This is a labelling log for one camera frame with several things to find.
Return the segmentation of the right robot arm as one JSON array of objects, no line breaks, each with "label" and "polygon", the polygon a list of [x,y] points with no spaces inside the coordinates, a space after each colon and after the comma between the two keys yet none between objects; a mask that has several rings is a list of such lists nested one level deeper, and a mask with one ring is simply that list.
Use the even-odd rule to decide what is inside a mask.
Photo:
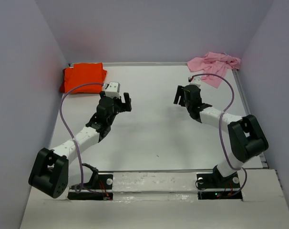
[{"label": "right robot arm", "polygon": [[231,153],[213,168],[210,179],[216,187],[222,187],[246,162],[266,151],[268,141],[255,116],[238,116],[217,110],[202,102],[200,92],[195,84],[179,85],[174,104],[185,107],[190,117],[197,122],[216,127],[219,135],[223,131],[228,134]]}]

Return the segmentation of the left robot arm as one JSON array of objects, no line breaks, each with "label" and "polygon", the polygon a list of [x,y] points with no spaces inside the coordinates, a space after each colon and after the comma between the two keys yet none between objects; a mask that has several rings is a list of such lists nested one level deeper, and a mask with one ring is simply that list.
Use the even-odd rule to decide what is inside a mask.
[{"label": "left robot arm", "polygon": [[[97,168],[81,162],[81,153],[101,142],[111,131],[115,117],[122,112],[132,110],[129,93],[123,96],[109,92],[100,92],[96,113],[85,127],[71,139],[52,149],[42,148],[36,156],[29,185],[51,198],[58,198],[67,187],[75,190],[89,190],[99,181]],[[80,162],[80,179],[69,176],[69,165],[75,159]]]}]

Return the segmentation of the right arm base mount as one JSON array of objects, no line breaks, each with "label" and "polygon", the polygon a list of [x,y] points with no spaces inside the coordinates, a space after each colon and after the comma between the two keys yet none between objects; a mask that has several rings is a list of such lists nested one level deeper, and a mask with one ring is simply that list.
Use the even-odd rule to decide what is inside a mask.
[{"label": "right arm base mount", "polygon": [[199,200],[243,199],[237,172],[222,177],[215,167],[211,173],[198,173],[195,187]]}]

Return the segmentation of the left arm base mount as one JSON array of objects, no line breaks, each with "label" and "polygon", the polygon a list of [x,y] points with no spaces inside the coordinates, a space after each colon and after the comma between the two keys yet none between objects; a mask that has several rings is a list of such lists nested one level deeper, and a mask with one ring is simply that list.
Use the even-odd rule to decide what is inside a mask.
[{"label": "left arm base mount", "polygon": [[76,193],[75,187],[80,189],[79,185],[69,187],[69,200],[113,200],[113,181],[112,173],[100,173],[99,170],[89,164],[83,163],[84,184],[82,191]]}]

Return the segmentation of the pink t-shirt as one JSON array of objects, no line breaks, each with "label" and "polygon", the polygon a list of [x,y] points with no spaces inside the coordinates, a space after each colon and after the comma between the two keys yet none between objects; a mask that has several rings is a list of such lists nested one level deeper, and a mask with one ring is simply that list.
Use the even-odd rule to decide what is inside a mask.
[{"label": "pink t-shirt", "polygon": [[223,53],[208,52],[203,57],[195,57],[187,62],[190,72],[217,74],[225,78],[227,70],[239,70],[241,59]]}]

